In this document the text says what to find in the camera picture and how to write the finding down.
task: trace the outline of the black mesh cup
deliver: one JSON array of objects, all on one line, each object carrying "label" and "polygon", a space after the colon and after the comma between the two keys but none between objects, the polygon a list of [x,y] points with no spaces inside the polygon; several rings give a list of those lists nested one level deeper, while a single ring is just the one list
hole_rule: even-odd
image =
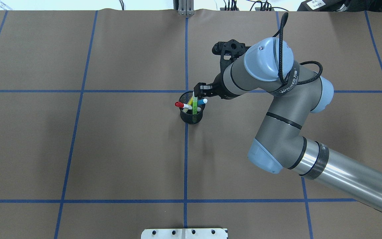
[{"label": "black mesh cup", "polygon": [[[192,91],[187,91],[184,94],[179,97],[179,102],[188,104],[188,101],[192,98]],[[198,112],[196,115],[192,114],[192,110],[187,110],[187,112],[183,112],[183,108],[179,108],[179,113],[181,115],[181,119],[183,122],[187,124],[197,124],[200,122],[200,120],[203,118],[203,110],[205,107],[205,104],[203,105],[198,105],[198,107],[201,108],[201,111]]]}]

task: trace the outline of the blue marker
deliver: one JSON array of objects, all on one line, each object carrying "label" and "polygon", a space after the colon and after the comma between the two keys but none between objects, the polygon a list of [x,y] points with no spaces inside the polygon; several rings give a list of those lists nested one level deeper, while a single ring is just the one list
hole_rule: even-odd
[{"label": "blue marker", "polygon": [[198,105],[203,105],[203,104],[206,104],[206,103],[207,103],[207,99],[201,99],[201,100],[197,101]]}]

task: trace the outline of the sticker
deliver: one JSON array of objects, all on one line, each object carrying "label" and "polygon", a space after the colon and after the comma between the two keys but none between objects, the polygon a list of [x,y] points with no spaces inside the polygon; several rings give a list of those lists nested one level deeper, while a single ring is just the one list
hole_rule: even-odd
[{"label": "sticker", "polygon": [[315,10],[315,9],[318,9],[322,6],[325,6],[325,3],[323,2],[323,0],[312,0],[310,2],[307,2],[307,5],[312,9],[312,10]]}]

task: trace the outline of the red marker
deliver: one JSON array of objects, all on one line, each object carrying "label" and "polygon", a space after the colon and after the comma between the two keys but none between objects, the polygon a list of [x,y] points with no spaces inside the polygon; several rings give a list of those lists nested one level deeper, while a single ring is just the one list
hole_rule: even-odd
[{"label": "red marker", "polygon": [[[192,106],[187,105],[187,104],[184,104],[184,103],[179,102],[179,101],[175,103],[175,106],[176,106],[176,107],[179,107],[179,108],[183,108],[183,109],[189,109],[189,110],[192,110]],[[197,107],[197,111],[200,112],[200,111],[201,111],[201,108],[200,108],[200,107]]]}]

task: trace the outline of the marker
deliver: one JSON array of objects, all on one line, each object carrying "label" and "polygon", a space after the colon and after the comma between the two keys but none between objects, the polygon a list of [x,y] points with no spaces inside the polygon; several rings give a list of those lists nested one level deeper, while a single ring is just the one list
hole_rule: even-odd
[{"label": "marker", "polygon": [[[192,99],[192,97],[191,97],[191,99],[188,101],[187,104],[188,104],[188,105],[192,105],[192,100],[193,100],[193,99]],[[182,111],[183,111],[184,113],[186,113],[186,112],[188,111],[188,109],[185,108],[185,109],[183,109]]]},{"label": "marker", "polygon": [[192,92],[192,114],[196,115],[197,114],[197,104],[198,104],[198,99],[195,97],[194,91]]},{"label": "marker", "polygon": [[[175,103],[175,106],[176,107],[179,107],[179,108],[184,108],[186,109],[187,111],[188,110],[192,110],[192,106],[190,106],[189,104],[184,104],[182,102],[176,102]],[[197,112],[200,112],[201,111],[201,108],[200,107],[197,107]]]},{"label": "marker", "polygon": [[197,102],[198,105],[203,105],[206,103],[207,103],[207,99],[198,100],[198,102]]}]

